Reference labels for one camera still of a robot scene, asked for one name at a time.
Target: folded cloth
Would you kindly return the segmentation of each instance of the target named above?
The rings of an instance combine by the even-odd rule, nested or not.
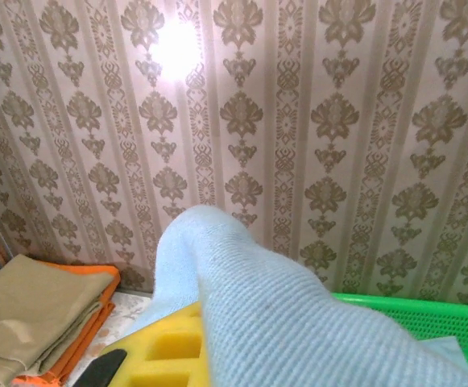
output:
[[[84,355],[87,347],[92,342],[94,336],[108,319],[115,304],[107,302],[99,311],[95,312],[93,317],[85,324],[78,339],[67,348],[62,357],[56,364],[39,377],[29,377],[21,375],[14,379],[15,384],[42,385],[50,387],[61,387],[65,385],[73,369],[77,366],[81,357]]]
[[[162,235],[136,328],[201,302],[215,387],[468,387],[468,374],[392,319],[336,300],[307,268],[197,206]]]
[[[16,256],[0,270],[0,385],[45,374],[101,308],[109,273],[81,276]]]
[[[59,268],[69,273],[88,275],[95,273],[109,273],[114,276],[112,282],[106,287],[99,297],[99,302],[103,305],[103,308],[93,314],[91,319],[85,324],[85,327],[80,332],[74,342],[65,350],[58,361],[47,371],[44,375],[40,376],[27,376],[22,375],[14,379],[14,383],[28,383],[29,385],[52,385],[58,386],[63,385],[68,379],[71,371],[76,367],[78,361],[85,353],[85,349],[89,346],[93,337],[101,325],[106,321],[114,304],[110,302],[114,291],[121,281],[119,270],[114,266],[109,265],[97,265],[97,266],[72,266],[66,264],[52,264],[43,262],[46,265],[54,268]]]

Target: yellow sponge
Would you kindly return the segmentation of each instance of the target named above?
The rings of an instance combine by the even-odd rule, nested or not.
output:
[[[201,307],[196,302],[106,347],[127,352],[109,387],[209,387]]]

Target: green plastic basket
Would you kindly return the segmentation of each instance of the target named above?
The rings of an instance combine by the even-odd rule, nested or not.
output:
[[[336,293],[334,296],[341,301],[384,313],[418,340],[456,336],[468,361],[467,305],[356,294]]]

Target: wall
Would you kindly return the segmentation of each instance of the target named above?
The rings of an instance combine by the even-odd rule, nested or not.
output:
[[[1,0],[15,251],[149,291],[197,203],[330,289],[468,303],[468,0]]]

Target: light blue towel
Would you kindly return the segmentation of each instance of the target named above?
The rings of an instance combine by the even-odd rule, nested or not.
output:
[[[335,300],[308,269],[196,206],[164,232],[137,331],[199,300],[214,387],[468,386],[383,314]]]

